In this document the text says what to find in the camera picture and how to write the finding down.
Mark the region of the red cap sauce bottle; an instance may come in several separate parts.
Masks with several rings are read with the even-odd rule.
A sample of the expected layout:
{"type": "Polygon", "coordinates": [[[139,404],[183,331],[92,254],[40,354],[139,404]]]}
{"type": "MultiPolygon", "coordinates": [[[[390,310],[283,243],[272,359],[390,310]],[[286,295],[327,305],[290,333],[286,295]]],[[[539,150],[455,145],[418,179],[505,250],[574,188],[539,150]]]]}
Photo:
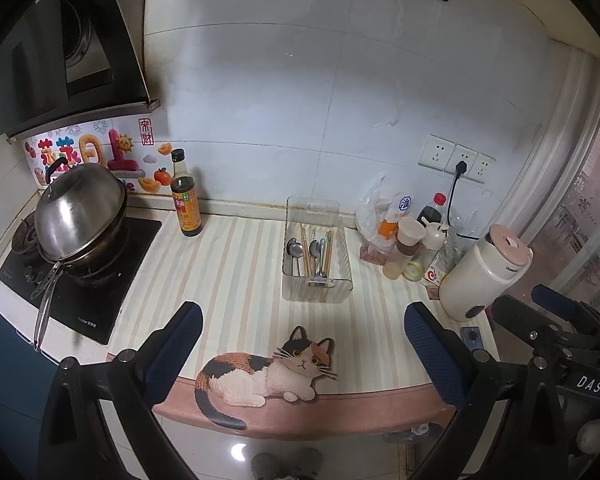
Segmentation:
{"type": "Polygon", "coordinates": [[[432,222],[441,223],[445,204],[446,196],[443,193],[434,194],[432,201],[417,215],[417,221],[423,226],[428,226],[432,222]]]}

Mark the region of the wooden chopstick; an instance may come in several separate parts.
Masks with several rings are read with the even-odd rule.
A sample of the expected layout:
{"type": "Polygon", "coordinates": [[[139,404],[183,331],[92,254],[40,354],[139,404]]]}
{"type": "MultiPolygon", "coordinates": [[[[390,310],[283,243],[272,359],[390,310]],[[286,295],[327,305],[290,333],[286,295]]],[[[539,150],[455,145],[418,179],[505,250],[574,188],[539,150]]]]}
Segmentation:
{"type": "Polygon", "coordinates": [[[306,226],[303,223],[300,223],[300,240],[302,244],[302,258],[304,265],[304,276],[308,278],[310,276],[310,252],[309,252],[309,243],[306,238],[306,226]]]}
{"type": "Polygon", "coordinates": [[[303,258],[304,267],[306,268],[306,276],[312,276],[312,255],[310,252],[310,244],[306,240],[303,242],[303,258]]]}

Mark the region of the steel spoon bowl down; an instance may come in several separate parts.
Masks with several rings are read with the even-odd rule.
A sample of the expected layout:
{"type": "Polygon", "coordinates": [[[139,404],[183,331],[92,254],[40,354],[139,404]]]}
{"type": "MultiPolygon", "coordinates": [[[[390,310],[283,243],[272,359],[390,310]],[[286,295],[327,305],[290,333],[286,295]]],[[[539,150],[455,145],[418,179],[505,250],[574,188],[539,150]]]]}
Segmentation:
{"type": "Polygon", "coordinates": [[[310,252],[312,255],[312,274],[314,278],[318,278],[320,276],[320,242],[318,240],[312,240],[310,252]]]}

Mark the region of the seasoning jar beige lid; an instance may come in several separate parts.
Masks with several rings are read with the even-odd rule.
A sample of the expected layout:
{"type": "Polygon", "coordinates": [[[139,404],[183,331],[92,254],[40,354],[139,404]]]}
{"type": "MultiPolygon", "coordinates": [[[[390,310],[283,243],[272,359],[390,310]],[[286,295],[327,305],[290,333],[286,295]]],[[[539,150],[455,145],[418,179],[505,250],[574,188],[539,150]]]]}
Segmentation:
{"type": "Polygon", "coordinates": [[[396,244],[382,267],[382,273],[386,278],[389,280],[400,278],[425,234],[425,227],[412,217],[404,217],[398,222],[396,244]]]}

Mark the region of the grey slipper left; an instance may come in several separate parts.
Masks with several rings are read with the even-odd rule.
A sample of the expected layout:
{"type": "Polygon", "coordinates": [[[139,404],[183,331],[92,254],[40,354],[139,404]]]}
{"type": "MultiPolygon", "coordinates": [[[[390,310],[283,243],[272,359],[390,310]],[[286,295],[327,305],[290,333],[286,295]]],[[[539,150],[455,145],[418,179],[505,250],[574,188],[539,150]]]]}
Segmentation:
{"type": "Polygon", "coordinates": [[[283,468],[279,460],[268,453],[253,456],[251,463],[253,480],[279,480],[284,478],[283,468]]]}

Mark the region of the black wok pan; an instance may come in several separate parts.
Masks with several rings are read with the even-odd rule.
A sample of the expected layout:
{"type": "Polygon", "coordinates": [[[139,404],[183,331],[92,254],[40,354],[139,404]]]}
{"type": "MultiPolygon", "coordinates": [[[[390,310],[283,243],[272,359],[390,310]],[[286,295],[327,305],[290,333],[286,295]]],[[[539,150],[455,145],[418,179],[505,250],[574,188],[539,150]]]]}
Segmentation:
{"type": "Polygon", "coordinates": [[[105,231],[88,244],[87,248],[79,255],[55,262],[42,281],[36,285],[35,290],[31,292],[31,300],[42,297],[42,304],[38,307],[38,316],[33,330],[32,347],[35,351],[41,350],[50,318],[50,306],[61,275],[69,273],[76,275],[81,280],[88,280],[94,275],[103,274],[124,251],[129,238],[125,211],[126,207],[123,206],[110,226],[107,226],[105,231]]]}

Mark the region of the white pink electric kettle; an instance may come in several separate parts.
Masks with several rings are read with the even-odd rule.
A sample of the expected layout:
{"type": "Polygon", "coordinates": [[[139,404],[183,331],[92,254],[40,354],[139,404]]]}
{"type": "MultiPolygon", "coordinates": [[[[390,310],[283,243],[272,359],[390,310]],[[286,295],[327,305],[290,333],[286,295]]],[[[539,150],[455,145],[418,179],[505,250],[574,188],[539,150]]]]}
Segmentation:
{"type": "Polygon", "coordinates": [[[474,318],[526,273],[532,259],[514,231],[492,224],[441,282],[441,307],[458,322],[474,318]]]}

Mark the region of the clear plastic utensil basket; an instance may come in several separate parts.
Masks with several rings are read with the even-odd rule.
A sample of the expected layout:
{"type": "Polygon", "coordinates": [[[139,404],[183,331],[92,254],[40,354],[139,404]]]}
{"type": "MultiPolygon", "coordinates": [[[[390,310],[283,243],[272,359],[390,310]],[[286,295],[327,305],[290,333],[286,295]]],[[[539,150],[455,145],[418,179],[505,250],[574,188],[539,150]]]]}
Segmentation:
{"type": "Polygon", "coordinates": [[[289,197],[284,234],[283,297],[343,304],[353,290],[353,278],[339,204],[289,197]]]}

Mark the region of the grey slipper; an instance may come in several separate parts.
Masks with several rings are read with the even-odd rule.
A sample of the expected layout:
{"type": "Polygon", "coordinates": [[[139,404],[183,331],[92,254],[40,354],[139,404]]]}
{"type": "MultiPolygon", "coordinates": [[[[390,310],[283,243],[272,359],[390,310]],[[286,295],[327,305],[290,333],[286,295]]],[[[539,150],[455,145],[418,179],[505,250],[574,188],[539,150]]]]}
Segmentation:
{"type": "Polygon", "coordinates": [[[253,456],[251,463],[253,480],[279,480],[284,478],[283,468],[279,460],[268,453],[253,456]]]}
{"type": "Polygon", "coordinates": [[[316,480],[324,462],[317,448],[299,448],[289,460],[289,473],[298,480],[316,480]]]}

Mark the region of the steel spoon patterned handle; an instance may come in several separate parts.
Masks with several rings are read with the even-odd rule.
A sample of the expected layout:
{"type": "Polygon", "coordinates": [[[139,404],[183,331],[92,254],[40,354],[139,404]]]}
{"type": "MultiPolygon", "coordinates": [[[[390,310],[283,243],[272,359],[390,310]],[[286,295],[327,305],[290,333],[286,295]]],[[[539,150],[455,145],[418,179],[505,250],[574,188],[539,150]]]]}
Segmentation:
{"type": "Polygon", "coordinates": [[[314,262],[313,276],[320,286],[325,286],[327,284],[327,273],[324,269],[326,245],[325,237],[322,237],[319,240],[312,240],[310,244],[310,254],[314,262]]]}

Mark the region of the striped counter mat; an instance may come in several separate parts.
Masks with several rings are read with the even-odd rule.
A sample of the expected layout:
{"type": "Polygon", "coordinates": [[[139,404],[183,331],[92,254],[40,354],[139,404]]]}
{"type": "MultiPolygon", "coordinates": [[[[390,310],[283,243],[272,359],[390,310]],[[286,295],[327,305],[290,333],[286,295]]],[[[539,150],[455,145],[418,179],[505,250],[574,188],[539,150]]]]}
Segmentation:
{"type": "Polygon", "coordinates": [[[391,281],[378,266],[351,263],[353,289],[341,304],[283,297],[284,226],[275,220],[211,216],[204,232],[184,236],[171,211],[156,210],[160,229],[123,301],[108,350],[137,348],[185,301],[204,312],[204,331],[158,411],[193,426],[207,425],[195,378],[227,351],[269,356],[302,326],[313,340],[332,338],[333,378],[321,378],[311,402],[268,400],[262,408],[229,408],[250,437],[311,440],[385,434],[435,422],[454,410],[439,398],[403,329],[405,308],[424,302],[450,330],[449,318],[422,283],[391,281]]]}

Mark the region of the cat shaped mat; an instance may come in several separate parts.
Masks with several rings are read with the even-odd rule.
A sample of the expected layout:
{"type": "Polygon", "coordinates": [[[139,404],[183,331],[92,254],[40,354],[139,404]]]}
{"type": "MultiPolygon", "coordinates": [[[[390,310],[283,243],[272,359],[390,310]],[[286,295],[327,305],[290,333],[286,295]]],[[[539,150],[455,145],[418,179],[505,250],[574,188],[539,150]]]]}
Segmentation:
{"type": "Polygon", "coordinates": [[[273,398],[288,403],[311,402],[316,397],[314,382],[318,378],[337,378],[332,370],[334,348],[332,338],[314,341],[298,325],[272,356],[218,354],[196,376],[194,395],[199,411],[216,426],[244,431],[247,423],[216,408],[212,396],[234,408],[263,408],[273,398]]]}

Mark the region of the black range hood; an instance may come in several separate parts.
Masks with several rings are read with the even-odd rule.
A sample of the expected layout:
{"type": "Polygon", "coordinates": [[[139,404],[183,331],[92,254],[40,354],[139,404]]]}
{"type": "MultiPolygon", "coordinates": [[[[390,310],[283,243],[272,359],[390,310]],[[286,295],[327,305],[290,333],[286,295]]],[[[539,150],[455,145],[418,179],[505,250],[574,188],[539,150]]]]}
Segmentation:
{"type": "Polygon", "coordinates": [[[0,0],[0,137],[153,112],[146,0],[0,0]]]}

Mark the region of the dark soy sauce bottle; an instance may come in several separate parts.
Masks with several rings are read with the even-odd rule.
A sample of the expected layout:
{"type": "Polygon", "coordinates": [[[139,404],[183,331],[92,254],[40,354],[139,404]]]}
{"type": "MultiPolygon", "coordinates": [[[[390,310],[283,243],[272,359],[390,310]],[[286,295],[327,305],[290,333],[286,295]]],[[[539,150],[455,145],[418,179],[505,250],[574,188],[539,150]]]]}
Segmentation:
{"type": "Polygon", "coordinates": [[[188,171],[185,152],[174,148],[171,153],[173,176],[170,184],[172,197],[181,232],[185,236],[197,236],[202,231],[202,219],[198,205],[196,183],[188,171]]]}

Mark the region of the small steel spoon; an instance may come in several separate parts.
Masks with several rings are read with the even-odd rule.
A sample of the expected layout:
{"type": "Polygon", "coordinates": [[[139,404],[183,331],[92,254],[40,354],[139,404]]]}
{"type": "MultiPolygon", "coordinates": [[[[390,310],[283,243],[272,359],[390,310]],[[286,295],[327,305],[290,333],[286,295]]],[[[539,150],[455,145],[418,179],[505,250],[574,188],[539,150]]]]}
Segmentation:
{"type": "Polygon", "coordinates": [[[291,274],[300,276],[300,258],[303,256],[302,245],[294,237],[286,245],[287,255],[291,258],[291,274]]]}

